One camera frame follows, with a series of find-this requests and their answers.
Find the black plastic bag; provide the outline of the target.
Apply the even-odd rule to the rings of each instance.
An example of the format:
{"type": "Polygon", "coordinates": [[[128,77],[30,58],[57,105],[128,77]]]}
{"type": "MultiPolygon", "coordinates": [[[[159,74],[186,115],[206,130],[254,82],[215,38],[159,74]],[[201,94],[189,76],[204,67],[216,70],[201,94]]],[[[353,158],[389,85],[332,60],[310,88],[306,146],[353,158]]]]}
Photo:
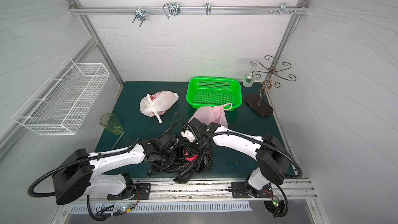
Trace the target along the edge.
{"type": "Polygon", "coordinates": [[[209,147],[210,145],[207,144],[194,159],[185,157],[185,151],[178,148],[173,152],[175,158],[171,164],[154,161],[151,163],[147,176],[151,177],[161,172],[176,174],[173,181],[177,184],[186,184],[195,174],[203,174],[211,170],[212,154],[209,147]]]}

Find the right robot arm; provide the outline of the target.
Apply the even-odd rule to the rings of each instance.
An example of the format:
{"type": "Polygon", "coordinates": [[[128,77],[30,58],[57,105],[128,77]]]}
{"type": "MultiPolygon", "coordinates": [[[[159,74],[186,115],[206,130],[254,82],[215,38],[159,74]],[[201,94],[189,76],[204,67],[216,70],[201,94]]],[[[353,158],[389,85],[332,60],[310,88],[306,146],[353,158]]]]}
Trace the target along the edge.
{"type": "Polygon", "coordinates": [[[258,163],[258,167],[246,179],[245,192],[252,198],[258,197],[261,192],[267,193],[271,197],[268,201],[269,212],[278,218],[287,215],[289,202],[281,185],[286,178],[301,179],[303,170],[275,136],[247,135],[214,122],[205,125],[196,118],[186,122],[178,113],[175,115],[185,127],[181,135],[187,141],[184,152],[188,157],[198,155],[210,144],[249,156],[258,163]]]}

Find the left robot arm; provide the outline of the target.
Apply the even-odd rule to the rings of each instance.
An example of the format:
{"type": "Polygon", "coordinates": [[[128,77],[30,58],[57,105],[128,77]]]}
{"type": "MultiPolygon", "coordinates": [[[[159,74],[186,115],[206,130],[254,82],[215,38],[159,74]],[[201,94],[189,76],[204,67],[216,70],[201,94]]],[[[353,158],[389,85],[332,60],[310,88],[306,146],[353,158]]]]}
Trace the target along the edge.
{"type": "Polygon", "coordinates": [[[170,126],[158,138],[138,139],[135,144],[106,152],[88,153],[85,149],[73,152],[58,168],[35,180],[28,188],[32,198],[55,197],[57,205],[86,197],[90,204],[93,195],[122,201],[139,199],[140,191],[128,173],[109,175],[108,172],[144,162],[169,162],[180,141],[170,126]]]}

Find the red apple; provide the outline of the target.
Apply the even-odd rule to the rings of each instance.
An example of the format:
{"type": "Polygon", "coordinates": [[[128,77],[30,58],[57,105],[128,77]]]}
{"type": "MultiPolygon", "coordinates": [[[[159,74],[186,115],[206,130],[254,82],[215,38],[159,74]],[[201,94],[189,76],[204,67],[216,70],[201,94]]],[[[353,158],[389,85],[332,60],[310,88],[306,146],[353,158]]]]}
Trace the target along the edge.
{"type": "Polygon", "coordinates": [[[198,155],[190,155],[188,154],[188,152],[183,151],[183,157],[187,160],[187,161],[194,161],[198,155]]]}

